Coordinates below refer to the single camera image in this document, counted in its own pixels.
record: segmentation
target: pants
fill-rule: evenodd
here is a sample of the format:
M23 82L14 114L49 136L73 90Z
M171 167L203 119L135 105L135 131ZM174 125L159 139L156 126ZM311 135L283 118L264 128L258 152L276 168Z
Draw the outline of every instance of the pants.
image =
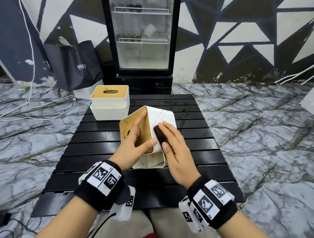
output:
M102 213L89 237L92 237L99 226L109 216ZM150 209L149 216L141 210L132 211L129 221L116 221L109 218L98 230L94 238L143 238L150 233L156 233L158 238L217 238L216 230L207 227L206 230L195 234L189 229L179 208Z

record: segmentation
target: wire shelf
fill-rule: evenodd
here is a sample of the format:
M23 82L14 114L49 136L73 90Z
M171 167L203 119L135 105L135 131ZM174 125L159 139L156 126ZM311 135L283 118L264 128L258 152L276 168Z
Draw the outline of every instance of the wire shelf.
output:
M151 15L171 15L168 9L163 8L128 8L128 7L115 7L113 13L125 14L151 14Z
M135 44L169 44L167 38L148 38L142 37L141 41L136 41L134 38L119 38L120 43L135 43Z

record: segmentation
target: hand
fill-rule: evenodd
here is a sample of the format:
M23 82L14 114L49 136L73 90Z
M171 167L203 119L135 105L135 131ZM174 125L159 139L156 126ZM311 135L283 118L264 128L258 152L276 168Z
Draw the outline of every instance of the hand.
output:
M183 136L173 125L163 122L158 123L158 127L167 137L173 149L168 143L162 143L170 173L177 183L189 189L201 176L194 164L191 152L186 146Z
M117 151L109 159L115 162L122 171L130 169L138 159L146 153L152 153L154 146L158 143L157 139L150 139L142 145L135 147L136 139L141 135L139 125L146 116L147 111L144 111L133 123L129 135L121 143Z

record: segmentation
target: glass door refrigerator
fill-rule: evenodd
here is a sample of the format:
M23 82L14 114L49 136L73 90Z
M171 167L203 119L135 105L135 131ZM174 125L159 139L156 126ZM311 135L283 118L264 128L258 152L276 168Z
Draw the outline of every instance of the glass door refrigerator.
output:
M170 94L180 0L102 0L117 84Z

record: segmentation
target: fingernail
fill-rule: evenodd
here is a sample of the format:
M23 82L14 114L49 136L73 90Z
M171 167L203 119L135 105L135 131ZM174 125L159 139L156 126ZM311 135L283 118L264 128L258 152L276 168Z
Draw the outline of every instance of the fingernail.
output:
M162 146L163 149L166 149L168 147L168 143L167 142L163 142L161 146Z
M150 141L152 143L153 146L155 146L158 143L157 139L151 139Z

